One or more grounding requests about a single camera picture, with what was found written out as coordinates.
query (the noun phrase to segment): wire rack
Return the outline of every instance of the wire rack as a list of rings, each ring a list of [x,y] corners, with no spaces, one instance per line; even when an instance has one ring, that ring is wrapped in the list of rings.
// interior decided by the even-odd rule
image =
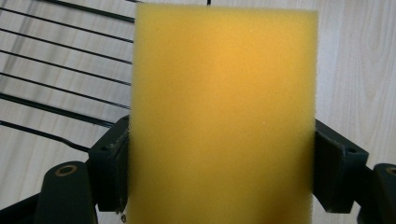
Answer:
[[[69,2],[0,0],[0,209],[39,192],[51,166],[85,161],[70,148],[129,114],[139,1]]]

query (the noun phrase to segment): metal bar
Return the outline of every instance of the metal bar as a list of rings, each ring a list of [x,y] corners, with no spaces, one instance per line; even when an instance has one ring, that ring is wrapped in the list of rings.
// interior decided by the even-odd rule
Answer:
[[[36,19],[36,20],[51,22],[51,23],[54,23],[54,24],[57,24],[57,25],[62,25],[62,26],[65,26],[65,27],[77,29],[77,30],[80,30],[80,31],[85,31],[85,32],[88,32],[88,33],[96,34],[96,35],[102,35],[102,36],[106,36],[106,37],[109,37],[109,38],[118,39],[118,40],[121,40],[121,41],[124,41],[124,42],[134,43],[134,41],[130,40],[130,39],[122,38],[122,37],[115,36],[115,35],[108,35],[108,34],[105,34],[105,33],[97,32],[97,31],[93,31],[93,30],[89,30],[89,29],[85,29],[85,28],[82,28],[82,27],[74,26],[74,25],[69,25],[69,24],[66,24],[66,23],[63,23],[63,22],[59,22],[59,21],[52,21],[52,20],[49,20],[49,19],[45,19],[45,18],[42,18],[42,17],[37,17],[37,16],[34,16],[34,15],[26,14],[26,13],[23,13],[23,12],[11,10],[11,9],[4,8],[4,7],[0,7],[0,10],[4,10],[4,11],[7,11],[7,12],[15,13],[15,14],[22,15],[22,16],[25,16],[25,17],[30,17],[30,18],[33,18],[33,19]]]
[[[68,117],[68,118],[71,118],[71,119],[82,120],[82,121],[85,121],[85,122],[88,122],[88,123],[91,123],[91,124],[96,124],[96,125],[99,125],[99,126],[103,126],[103,127],[106,127],[106,128],[111,128],[111,126],[114,125],[114,123],[110,122],[110,121],[106,121],[106,120],[103,120],[103,119],[96,119],[96,118],[93,118],[93,117],[89,117],[89,116],[86,116],[86,115],[81,115],[79,113],[75,113],[75,112],[72,112],[72,111],[64,110],[64,109],[57,108],[57,107],[50,106],[50,105],[43,105],[43,104],[40,104],[40,103],[37,103],[37,102],[25,100],[25,99],[22,99],[22,98],[19,98],[19,97],[16,97],[16,96],[11,96],[11,95],[8,95],[8,94],[4,94],[2,92],[0,92],[0,99],[4,99],[4,100],[10,101],[10,102],[14,102],[14,103],[17,103],[17,104],[21,104],[21,105],[27,105],[27,106],[30,106],[30,107],[33,107],[33,108],[37,108],[37,109],[41,109],[41,110],[44,110],[44,111],[48,111],[50,113],[55,113],[55,114],[58,114],[58,115],[62,115],[62,116],[65,116],[65,117]]]
[[[20,58],[27,59],[27,60],[34,61],[34,62],[38,62],[38,63],[45,63],[45,64],[48,64],[48,65],[59,67],[59,68],[66,69],[66,70],[69,70],[69,71],[81,73],[81,74],[84,74],[84,75],[87,75],[87,76],[90,76],[90,77],[98,77],[98,78],[105,79],[105,80],[108,80],[108,81],[117,82],[117,83],[120,83],[122,85],[131,86],[131,83],[129,83],[129,82],[117,80],[117,79],[114,79],[114,78],[111,78],[111,77],[103,77],[103,76],[100,76],[100,75],[96,75],[94,73],[81,71],[81,70],[78,70],[78,69],[75,69],[75,68],[71,68],[71,67],[67,67],[67,66],[63,66],[63,65],[60,65],[60,64],[57,64],[57,63],[49,63],[49,62],[46,62],[46,61],[42,61],[42,60],[38,60],[38,59],[35,59],[35,58],[27,57],[27,56],[24,56],[24,55],[21,55],[21,54],[16,54],[16,53],[5,51],[5,50],[2,50],[2,49],[0,49],[0,53],[9,54],[9,55],[12,55],[12,56],[20,57]]]
[[[67,49],[78,50],[78,51],[81,51],[81,52],[84,52],[84,53],[88,53],[88,54],[95,55],[95,56],[98,56],[98,57],[106,58],[106,59],[109,59],[109,60],[113,60],[113,61],[117,61],[117,62],[121,62],[121,63],[132,64],[132,62],[128,62],[128,61],[123,60],[123,59],[118,59],[118,58],[115,58],[115,57],[107,56],[105,54],[100,54],[100,53],[92,52],[92,51],[85,50],[85,49],[74,48],[74,47],[67,46],[67,45],[64,45],[64,44],[60,44],[60,43],[52,42],[52,41],[45,40],[45,39],[42,39],[42,38],[38,38],[38,37],[35,37],[35,36],[32,36],[32,35],[25,35],[25,34],[21,34],[21,33],[18,33],[18,32],[13,32],[13,31],[10,31],[10,30],[6,30],[6,29],[3,29],[3,28],[0,28],[0,31],[7,32],[7,33],[10,33],[10,34],[13,34],[13,35],[20,35],[20,36],[23,36],[23,37],[26,37],[26,38],[30,38],[30,39],[33,39],[33,40],[38,40],[38,41],[41,41],[41,42],[45,42],[45,43],[48,43],[48,44],[51,44],[51,45],[60,46],[60,47],[67,48]]]
[[[121,107],[121,108],[124,108],[124,109],[129,109],[128,105],[121,105],[121,104],[117,104],[117,103],[114,103],[114,102],[102,100],[100,98],[96,98],[96,97],[93,97],[93,96],[81,94],[81,93],[78,93],[78,92],[75,92],[75,91],[69,91],[69,90],[65,90],[65,89],[62,89],[62,88],[54,87],[54,86],[47,85],[47,84],[44,84],[44,83],[41,83],[41,82],[36,82],[36,81],[30,80],[30,79],[27,79],[27,78],[16,77],[16,76],[12,76],[10,74],[6,74],[6,73],[2,73],[2,72],[0,72],[0,75],[5,76],[5,77],[15,78],[17,80],[21,80],[21,81],[25,81],[25,82],[30,82],[30,83],[33,83],[33,84],[36,84],[36,85],[39,85],[39,86],[43,86],[43,87],[47,87],[47,88],[51,88],[51,89],[54,89],[54,90],[57,90],[57,91],[64,91],[64,92],[67,92],[67,93],[70,93],[70,94],[81,96],[81,97],[84,97],[84,98],[87,98],[87,99],[90,99],[90,100],[94,100],[94,101],[98,101],[98,102],[101,102],[101,103],[105,103],[105,104],[108,104],[108,105],[114,105],[114,106],[118,106],[118,107]]]
[[[43,133],[43,132],[41,132],[39,130],[31,129],[31,128],[24,127],[24,126],[21,126],[21,125],[18,125],[18,124],[14,124],[14,123],[10,123],[10,122],[6,122],[6,121],[3,121],[3,120],[0,120],[0,125],[3,125],[3,126],[8,127],[8,128],[16,129],[16,130],[19,130],[19,131],[23,131],[23,132],[26,132],[26,133],[32,133],[32,134],[35,134],[35,135],[38,135],[38,136],[41,136],[41,137],[46,137],[46,138],[49,138],[51,140],[63,143],[65,145],[67,145],[69,147],[72,147],[74,149],[77,149],[79,151],[88,152],[88,150],[90,150],[88,147],[84,147],[84,146],[78,145],[76,143],[70,142],[69,140],[64,139],[64,138],[62,138],[60,136],[56,136],[56,135],[53,135],[53,134],[50,134],[50,133]]]
[[[136,1],[136,0],[125,0],[125,1],[133,2],[133,3],[144,3],[144,2],[142,2],[142,1]]]
[[[116,19],[116,20],[120,20],[120,21],[128,21],[128,22],[134,23],[134,18],[133,17],[122,16],[120,14],[107,12],[107,11],[103,11],[103,10],[99,10],[99,9],[95,9],[95,8],[91,8],[91,7],[84,7],[84,6],[80,6],[80,5],[76,5],[76,4],[72,4],[72,3],[67,3],[67,2],[64,2],[64,1],[58,1],[58,0],[41,0],[41,1],[58,4],[58,5],[61,5],[61,6],[64,6],[64,7],[71,7],[71,8],[82,10],[82,11],[86,11],[86,12],[91,12],[93,14],[106,16],[106,17],[109,17],[109,18],[112,18],[112,19]]]
[[[39,194],[0,210],[0,223],[33,223]]]

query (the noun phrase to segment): yellow foam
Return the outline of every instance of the yellow foam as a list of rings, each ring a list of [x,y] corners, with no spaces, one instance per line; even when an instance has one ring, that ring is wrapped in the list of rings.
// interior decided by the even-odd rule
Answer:
[[[317,23],[138,4],[129,223],[310,223]]]

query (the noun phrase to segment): sponge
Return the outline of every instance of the sponge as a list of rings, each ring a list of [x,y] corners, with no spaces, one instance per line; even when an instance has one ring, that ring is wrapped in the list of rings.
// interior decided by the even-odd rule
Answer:
[[[138,4],[128,222],[306,224],[318,15]]]

